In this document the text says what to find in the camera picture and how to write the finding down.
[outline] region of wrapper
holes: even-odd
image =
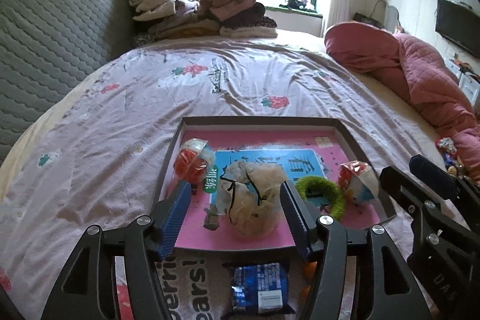
[[[286,180],[278,164],[234,162],[220,177],[215,205],[241,237],[260,238],[271,233],[283,215],[280,185]]]
[[[343,196],[357,205],[378,197],[379,183],[375,171],[368,163],[358,160],[341,164],[338,185]]]
[[[289,263],[287,260],[267,264],[224,264],[232,278],[232,310],[222,316],[272,316],[294,314],[289,300]]]
[[[214,163],[215,153],[208,141],[190,139],[181,145],[173,169],[179,179],[198,184],[206,178]]]

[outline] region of cabinet door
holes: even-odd
[[[473,107],[475,107],[477,100],[479,98],[480,92],[480,84],[472,79],[471,77],[462,74],[462,78],[460,79],[460,90],[464,92],[466,97],[469,99],[470,103]]]
[[[460,67],[450,60],[445,60],[445,65],[450,71],[454,73],[458,80],[460,80],[460,77],[462,76],[462,73],[460,72]]]

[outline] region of television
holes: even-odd
[[[435,31],[473,57],[480,58],[480,16],[473,11],[447,0],[438,0]]]

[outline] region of cabinet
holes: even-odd
[[[460,67],[451,60],[445,60],[445,65],[450,71],[455,74],[458,80],[460,80],[460,77],[462,76],[462,73],[460,72]]]
[[[476,112],[480,112],[480,83],[478,83],[473,77],[462,74],[460,78],[460,90],[464,92],[470,103],[474,107]]]

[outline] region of wire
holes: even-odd
[[[377,3],[375,3],[375,6],[373,7],[374,9],[373,9],[373,11],[371,12],[371,14],[370,14],[369,18],[371,18],[371,17],[372,17],[372,15],[375,13],[375,9],[377,8],[377,5],[378,5],[378,3],[380,3],[380,2],[383,2],[383,3],[385,3],[385,6],[388,6],[388,5],[389,5],[389,4],[388,4],[388,2],[387,2],[386,0],[378,0],[378,1],[377,1]]]

